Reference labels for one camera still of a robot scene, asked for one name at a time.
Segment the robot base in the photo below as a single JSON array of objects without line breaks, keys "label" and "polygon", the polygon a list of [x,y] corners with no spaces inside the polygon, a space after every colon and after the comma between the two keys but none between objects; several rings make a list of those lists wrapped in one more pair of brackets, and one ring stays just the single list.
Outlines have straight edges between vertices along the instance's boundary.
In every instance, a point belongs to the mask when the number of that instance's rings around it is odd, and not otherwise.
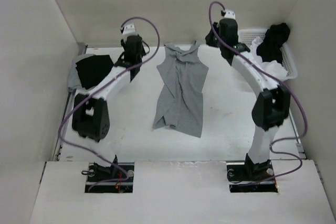
[{"label": "robot base", "polygon": [[277,192],[275,179],[262,182],[260,184],[243,186],[243,184],[249,184],[249,182],[257,182],[266,179],[272,176],[273,174],[274,174],[273,167],[270,160],[261,164],[254,164],[249,158],[248,154],[246,154],[244,164],[227,165],[227,179],[233,183],[233,185],[231,185],[230,187],[231,192],[249,192],[249,191]]},{"label": "robot base", "polygon": [[[121,168],[126,170],[129,175],[129,179],[125,181],[118,181],[118,178],[125,177],[117,168],[113,166],[103,167],[96,163],[90,164],[88,171],[82,171],[83,175],[87,175],[85,184],[86,193],[132,193],[133,192],[133,179],[134,179],[134,163],[120,163]],[[102,182],[98,185],[89,188],[96,182],[102,180],[115,179],[112,182]]]}]

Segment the gray fabric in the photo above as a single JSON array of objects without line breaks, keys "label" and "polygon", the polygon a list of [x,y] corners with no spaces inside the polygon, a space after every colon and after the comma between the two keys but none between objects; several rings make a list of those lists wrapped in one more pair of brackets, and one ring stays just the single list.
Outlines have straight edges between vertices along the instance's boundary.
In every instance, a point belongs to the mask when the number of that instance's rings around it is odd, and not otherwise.
[{"label": "gray fabric", "polygon": [[76,63],[82,59],[86,59],[91,56],[94,56],[94,54],[79,55],[75,59],[72,60],[71,69],[70,69],[69,76],[68,76],[68,91],[69,92],[73,92],[73,90],[75,89],[82,88],[82,84],[79,80],[78,72],[76,69]]},{"label": "gray fabric", "polygon": [[194,41],[188,51],[172,43],[164,46],[165,60],[157,66],[164,86],[157,101],[153,128],[168,125],[177,131],[201,137],[202,89],[208,67],[197,56],[200,43]]}]

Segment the white cloth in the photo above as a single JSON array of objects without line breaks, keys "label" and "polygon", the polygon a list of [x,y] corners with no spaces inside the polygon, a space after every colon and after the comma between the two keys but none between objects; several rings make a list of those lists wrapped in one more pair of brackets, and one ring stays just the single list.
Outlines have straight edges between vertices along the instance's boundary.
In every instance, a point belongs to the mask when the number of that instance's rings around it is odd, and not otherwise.
[{"label": "white cloth", "polygon": [[258,64],[261,66],[261,68],[271,74],[272,76],[280,79],[281,81],[285,81],[287,80],[287,70],[280,64],[278,63],[276,60],[273,60],[271,62],[263,62],[262,57],[257,55],[257,48],[258,46],[263,42],[263,39],[261,39],[260,37],[256,37],[253,41],[252,41],[252,45],[251,45],[251,53],[253,55],[253,57],[256,59],[256,61],[258,62]]}]

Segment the red wire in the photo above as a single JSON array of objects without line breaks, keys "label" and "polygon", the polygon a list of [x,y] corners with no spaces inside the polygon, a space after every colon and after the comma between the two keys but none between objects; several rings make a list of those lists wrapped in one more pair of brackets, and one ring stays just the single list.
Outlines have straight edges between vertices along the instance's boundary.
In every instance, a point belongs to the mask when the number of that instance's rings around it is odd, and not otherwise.
[{"label": "red wire", "polygon": [[116,186],[116,188],[119,189],[119,190],[118,190],[118,193],[120,193],[120,190],[121,190],[121,180],[117,181],[115,186]]}]

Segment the crumpled cloth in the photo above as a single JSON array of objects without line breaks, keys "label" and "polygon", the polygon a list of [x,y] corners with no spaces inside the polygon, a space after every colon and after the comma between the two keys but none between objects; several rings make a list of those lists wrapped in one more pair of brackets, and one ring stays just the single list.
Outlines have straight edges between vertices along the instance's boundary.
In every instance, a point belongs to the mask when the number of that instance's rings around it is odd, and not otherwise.
[{"label": "crumpled cloth", "polygon": [[202,89],[208,67],[197,56],[201,44],[194,41],[183,51],[165,44],[165,60],[157,66],[164,82],[156,106],[153,128],[168,125],[185,134],[201,137],[203,127]]},{"label": "crumpled cloth", "polygon": [[264,41],[257,48],[257,55],[263,62],[276,60],[282,64],[283,58],[280,48],[288,40],[290,29],[286,23],[271,25],[266,31]]},{"label": "crumpled cloth", "polygon": [[271,62],[263,62],[262,57],[257,55],[257,48],[258,46],[263,43],[263,39],[261,39],[260,37],[256,37],[253,41],[252,41],[252,45],[251,45],[251,53],[254,56],[254,58],[256,59],[256,61],[258,62],[258,64],[261,66],[261,68],[271,74],[272,76],[285,81],[287,80],[287,70],[280,64],[278,63],[276,60],[273,60]]}]

